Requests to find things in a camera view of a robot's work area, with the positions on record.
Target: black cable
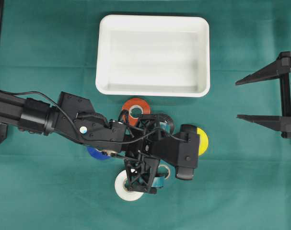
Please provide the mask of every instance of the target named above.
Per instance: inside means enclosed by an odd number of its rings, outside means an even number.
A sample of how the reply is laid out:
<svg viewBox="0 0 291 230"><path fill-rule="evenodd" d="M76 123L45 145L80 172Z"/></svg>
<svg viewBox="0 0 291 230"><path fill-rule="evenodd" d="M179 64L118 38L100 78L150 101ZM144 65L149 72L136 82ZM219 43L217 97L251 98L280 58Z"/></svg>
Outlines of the black cable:
<svg viewBox="0 0 291 230"><path fill-rule="evenodd" d="M138 127L135 127L135 126L131 126L130 124L127 124L127 123L124 123L125 125L127 125L129 128L132 128L132 129L135 129L135 130L138 130L138 131L144 131L143 128L138 128Z"/></svg>
<svg viewBox="0 0 291 230"><path fill-rule="evenodd" d="M157 114L157 116L159 116L161 122L167 122L170 128L169 133L173 134L175 128L173 119L167 114Z"/></svg>
<svg viewBox="0 0 291 230"><path fill-rule="evenodd" d="M65 115L65 117L68 119L68 121L70 122L70 124L72 125L73 129L75 130L77 136L79 136L79 132L74 124L74 122L72 121L72 119L69 117L69 115L63 110L61 109L61 107L56 103L54 102L51 98L49 98L48 96L46 96L44 93L41 93L41 92L38 92L38 91L28 91L28 92L7 92L7 91L3 91L3 90L0 90L0 92L2 93L6 93L6 94L10 94L10 95L29 95L29 94L37 94L37 95L40 95L42 97L44 97L46 100L50 101L58 110L60 110L63 115ZM183 142L186 142L186 140L183 140L183 139L180 139L180 138L177 138L173 135L171 135L169 132L165 131L163 128L161 127L156 127L154 128L151 132L137 138L137 139L134 139L134 140L131 140L131 141L110 141L110 140L90 140L90 139L86 139L84 138L83 135L81 135L81 137L84 139L84 140L87 140L87 141L94 141L94 142L103 142L103 143L114 143L114 144L131 144L131 143L134 143L134 142L137 142L139 140L142 140L143 138L145 137L148 137L149 135L155 133L157 130L161 130L163 132L165 132L169 137L175 139L175 140L179 140L179 141L183 141Z"/></svg>
<svg viewBox="0 0 291 230"><path fill-rule="evenodd" d="M165 131L163 128L161 127L156 127L154 128L151 132L137 138L137 139L134 139L134 140L130 140L130 141L110 141L110 140L90 140L90 139L86 139L82 136L83 139L87 140L87 141L94 141L94 142L103 142L103 143L113 143L113 144L132 144L132 143L135 143L139 140L142 140L143 138L146 138L148 137L149 135L155 133L157 130L161 130L163 132L165 132L169 137L175 139L175 140L179 140L179 141L183 141L183 142L187 142L186 140L183 140L183 139L180 139L180 138L177 138L173 135L171 135L169 132Z"/></svg>
<svg viewBox="0 0 291 230"><path fill-rule="evenodd" d="M104 124L107 128L110 128L107 118L104 115L99 114L97 112L95 112L95 113L82 112L82 113L78 113L78 116L77 116L77 118L88 118L88 117L98 118L104 122Z"/></svg>
<svg viewBox="0 0 291 230"><path fill-rule="evenodd" d="M138 159L131 158L131 157L126 157L126 156L122 156L122 155L118 155L118 154L115 154L112 157L115 157L115 158L118 158L118 159L127 160L127 161L136 161L136 162L139 162Z"/></svg>
<svg viewBox="0 0 291 230"><path fill-rule="evenodd" d="M9 95L29 95L29 94L37 94L37 95L40 95L40 96L44 97L46 100L48 100L49 102L51 102L58 110L60 110L60 112L62 112L63 115L65 115L65 117L68 119L68 121L72 125L73 129L75 130L76 135L79 136L79 132L78 132L78 130L77 130L74 122L69 117L69 115L63 109L61 109L61 107L56 102L54 102L51 98L49 98L48 96L46 96L44 93L37 92L37 91L29 91L29 92L7 92L7 91L4 91L4 90L0 90L0 92L5 93L5 94L9 94Z"/></svg>
<svg viewBox="0 0 291 230"><path fill-rule="evenodd" d="M129 120L128 120L128 116L129 116L129 111L126 109L123 109L120 113L120 115L118 116L117 121L123 121L122 117L124 116L125 118L125 123L129 124Z"/></svg>

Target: white tape roll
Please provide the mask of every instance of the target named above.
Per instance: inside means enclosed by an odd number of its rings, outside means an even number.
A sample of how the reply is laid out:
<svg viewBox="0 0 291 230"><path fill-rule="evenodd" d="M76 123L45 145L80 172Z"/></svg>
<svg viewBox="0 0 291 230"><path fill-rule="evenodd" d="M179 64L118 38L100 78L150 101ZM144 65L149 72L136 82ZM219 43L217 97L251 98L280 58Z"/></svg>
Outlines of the white tape roll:
<svg viewBox="0 0 291 230"><path fill-rule="evenodd" d="M116 181L115 181L116 194L120 198L126 201L138 200L144 193L128 191L128 189L125 187L126 181L127 181L127 175L126 175L126 171L124 170L120 172L119 175L116 177Z"/></svg>
<svg viewBox="0 0 291 230"><path fill-rule="evenodd" d="M171 170L170 170L169 166L167 166L166 164L160 164L158 166L158 168L160 168L160 167L164 167L168 171L168 175L165 177L165 180L169 179L169 177L171 176Z"/></svg>

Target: white tray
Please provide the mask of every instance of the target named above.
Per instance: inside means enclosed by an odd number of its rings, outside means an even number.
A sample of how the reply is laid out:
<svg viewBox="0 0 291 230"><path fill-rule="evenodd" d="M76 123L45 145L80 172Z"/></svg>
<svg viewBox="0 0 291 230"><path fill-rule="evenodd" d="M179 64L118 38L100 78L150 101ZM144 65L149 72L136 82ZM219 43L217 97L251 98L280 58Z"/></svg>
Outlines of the white tray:
<svg viewBox="0 0 291 230"><path fill-rule="evenodd" d="M207 21L178 16L104 17L95 83L104 94L204 96L210 88Z"/></svg>

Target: teal tape roll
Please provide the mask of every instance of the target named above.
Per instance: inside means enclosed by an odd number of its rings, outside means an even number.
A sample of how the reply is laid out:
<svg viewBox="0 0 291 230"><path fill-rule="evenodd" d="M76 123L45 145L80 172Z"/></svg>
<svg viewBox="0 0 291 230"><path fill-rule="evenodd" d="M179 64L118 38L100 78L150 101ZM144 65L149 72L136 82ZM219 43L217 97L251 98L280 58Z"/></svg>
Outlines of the teal tape roll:
<svg viewBox="0 0 291 230"><path fill-rule="evenodd" d="M164 185L164 176L157 176L154 178L152 188L162 188Z"/></svg>
<svg viewBox="0 0 291 230"><path fill-rule="evenodd" d="M163 128L165 131L170 132L170 126L168 123L160 122L160 127Z"/></svg>
<svg viewBox="0 0 291 230"><path fill-rule="evenodd" d="M166 162L162 161L160 162L161 164L159 165L158 168L158 174L162 175L162 174L166 174L167 172L169 172L170 174L165 178L164 183L163 183L163 187L164 188L168 188L170 186L172 186L176 179L174 177L175 175L175 168L169 166Z"/></svg>

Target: green cloth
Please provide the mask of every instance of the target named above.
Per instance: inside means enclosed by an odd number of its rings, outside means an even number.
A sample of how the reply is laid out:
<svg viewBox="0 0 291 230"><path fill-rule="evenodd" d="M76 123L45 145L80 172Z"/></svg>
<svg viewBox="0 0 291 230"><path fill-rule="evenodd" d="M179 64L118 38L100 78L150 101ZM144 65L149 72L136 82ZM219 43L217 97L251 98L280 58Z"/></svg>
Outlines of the green cloth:
<svg viewBox="0 0 291 230"><path fill-rule="evenodd" d="M100 20L112 13L194 15L210 25L211 88L202 98L142 97L154 112L203 128L210 147L192 181L125 202L118 159L51 134L10 127L0 145L0 230L291 230L291 140L236 119L280 115L279 81L234 83L291 50L291 0L6 0L0 89L61 91L117 118L130 96L95 87Z"/></svg>

